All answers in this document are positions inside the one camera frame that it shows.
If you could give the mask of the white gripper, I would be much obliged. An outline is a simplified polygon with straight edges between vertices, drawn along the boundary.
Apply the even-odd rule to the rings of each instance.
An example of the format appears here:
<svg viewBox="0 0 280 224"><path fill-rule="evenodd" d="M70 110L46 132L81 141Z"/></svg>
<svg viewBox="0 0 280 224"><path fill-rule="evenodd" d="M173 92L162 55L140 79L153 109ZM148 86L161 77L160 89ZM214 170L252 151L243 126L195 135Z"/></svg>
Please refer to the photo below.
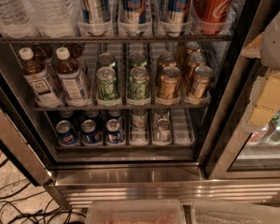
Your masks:
<svg viewBox="0 0 280 224"><path fill-rule="evenodd" d="M265 28L241 51L249 59L259 59L264 66L280 71L280 11ZM280 72L272 71L257 77L245 109L244 128L256 132L266 126L280 110Z"/></svg>

